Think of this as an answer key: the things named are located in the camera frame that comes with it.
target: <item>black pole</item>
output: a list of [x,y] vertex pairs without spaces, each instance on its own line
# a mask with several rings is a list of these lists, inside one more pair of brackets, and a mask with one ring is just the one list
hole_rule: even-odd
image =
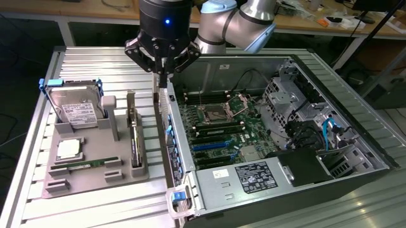
[[343,64],[342,68],[339,68],[339,69],[335,70],[337,73],[339,73],[341,69],[343,69],[349,65],[349,63],[354,60],[354,58],[358,56],[360,52],[362,51],[362,49],[365,48],[365,46],[368,45],[368,43],[373,40],[373,38],[377,35],[378,31],[381,30],[381,28],[384,27],[384,25],[386,24],[386,22],[389,21],[389,19],[394,15],[396,11],[404,6],[405,2],[406,2],[406,0],[400,0],[397,6],[388,12],[385,18],[382,19],[382,21],[380,22],[380,24],[377,25],[377,27],[374,28],[374,30],[369,34],[368,38],[362,41],[360,47],[357,48],[354,54],[350,56],[349,60]]

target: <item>wooden desk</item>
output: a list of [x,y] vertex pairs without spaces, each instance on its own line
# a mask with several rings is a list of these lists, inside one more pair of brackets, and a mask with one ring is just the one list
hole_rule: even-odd
[[[39,19],[54,20],[58,22],[63,40],[67,46],[75,46],[75,40],[71,34],[70,22],[87,22],[87,23],[110,23],[110,24],[139,24],[139,0],[106,0],[114,5],[131,5],[130,8],[123,8],[123,12],[103,5],[102,0],[82,0],[80,3],[66,2],[62,0],[0,0],[0,12],[4,16],[22,19]],[[307,8],[309,3],[305,0],[299,0]],[[346,8],[342,4],[334,0],[325,0],[323,5],[326,8],[337,9],[338,11],[348,10],[352,15],[353,10]],[[317,19],[326,13],[325,11],[311,12]],[[380,17],[374,17],[377,23],[368,24],[362,30],[358,30],[354,34],[356,40],[352,43],[348,51],[345,52],[341,60],[337,62],[334,68],[339,68],[348,61],[349,57],[354,53],[364,39],[376,28]],[[193,9],[191,14],[191,27],[198,28],[201,21],[201,13],[197,8]],[[301,17],[289,17],[278,15],[275,18],[277,30],[279,33],[294,34],[310,34],[325,36],[350,36],[353,30],[338,28],[326,28],[321,26],[314,20],[303,19]],[[382,39],[406,39],[406,35],[398,33],[389,26],[384,26],[378,32],[376,38]]]

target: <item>workbench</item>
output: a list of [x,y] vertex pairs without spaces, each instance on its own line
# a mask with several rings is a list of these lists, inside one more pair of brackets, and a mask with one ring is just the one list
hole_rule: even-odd
[[[230,54],[242,54],[235,48]],[[393,156],[401,170],[361,187],[342,198],[251,224],[249,227],[323,228],[405,227],[406,153],[405,139],[356,94],[329,65],[306,49],[263,49],[261,54],[295,54]],[[174,228],[167,212],[166,172],[153,107],[153,73],[146,73],[124,54],[123,47],[68,47],[54,52],[46,80],[103,81],[104,95],[118,98],[115,115],[127,110],[127,90],[136,92],[142,115],[150,178],[131,185],[54,199],[42,199],[56,115],[39,96],[20,160],[0,218],[2,228],[153,227]]]
[[[83,0],[80,3],[66,2],[62,0],[0,0],[0,13],[8,18],[16,19],[35,19],[35,20],[51,20],[56,21],[64,44],[67,46],[75,46],[75,38],[70,29],[70,22],[86,22],[86,23],[106,23],[106,24],[127,24],[139,25],[139,0],[107,0],[108,3],[115,5],[130,5],[130,8],[123,8],[123,12],[103,5],[100,0]],[[325,0],[323,5],[326,8],[337,9],[337,11],[348,11],[353,14],[353,10],[346,8],[342,4],[334,0]],[[323,12],[311,12],[317,18],[323,16]],[[376,28],[381,18],[372,16],[377,23],[368,24],[362,30],[358,30],[354,34],[354,41],[343,53],[341,59],[333,69],[342,67],[349,57],[360,47],[360,44],[368,37],[369,33]],[[190,18],[190,26],[193,28],[199,27],[201,13],[197,8],[193,9]],[[277,33],[291,34],[307,34],[322,36],[339,36],[349,37],[353,30],[338,28],[326,28],[321,26],[314,20],[303,19],[298,16],[290,17],[278,15],[275,18]],[[376,38],[380,39],[397,39],[405,40],[406,34],[398,33],[389,26],[384,26]]]

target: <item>aluminum extrusion table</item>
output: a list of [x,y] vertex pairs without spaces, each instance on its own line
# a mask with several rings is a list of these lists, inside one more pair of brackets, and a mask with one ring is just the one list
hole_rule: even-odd
[[[229,53],[242,51],[229,49]],[[327,64],[305,49],[265,49],[262,54],[297,54],[402,167],[406,141],[386,125]],[[150,179],[132,185],[42,199],[55,113],[40,95],[12,186],[0,218],[2,228],[159,227],[173,228],[167,213],[166,175],[153,107],[153,74],[143,72],[122,47],[70,47],[52,55],[47,79],[100,78],[106,95],[118,98],[116,115],[126,114],[127,89],[138,92],[145,126]],[[342,198],[245,226],[273,228],[397,228],[406,226],[406,172],[393,172]]]

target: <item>table leg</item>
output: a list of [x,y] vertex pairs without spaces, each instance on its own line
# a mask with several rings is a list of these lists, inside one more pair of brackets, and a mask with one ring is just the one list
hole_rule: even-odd
[[60,20],[60,21],[58,21],[58,25],[59,25],[59,30],[60,30],[62,35],[63,35],[64,45],[67,47],[76,46],[75,38],[74,38],[74,35],[71,33],[70,22],[66,21],[66,20]]
[[352,45],[349,46],[349,48],[346,49],[346,51],[343,52],[342,57],[339,58],[339,60],[337,61],[333,70],[337,70],[339,68],[342,68],[343,64],[346,63],[346,61],[349,60],[349,58],[352,57],[352,55],[354,54],[357,48],[360,47],[362,41],[366,39],[366,37],[357,37],[352,43]]

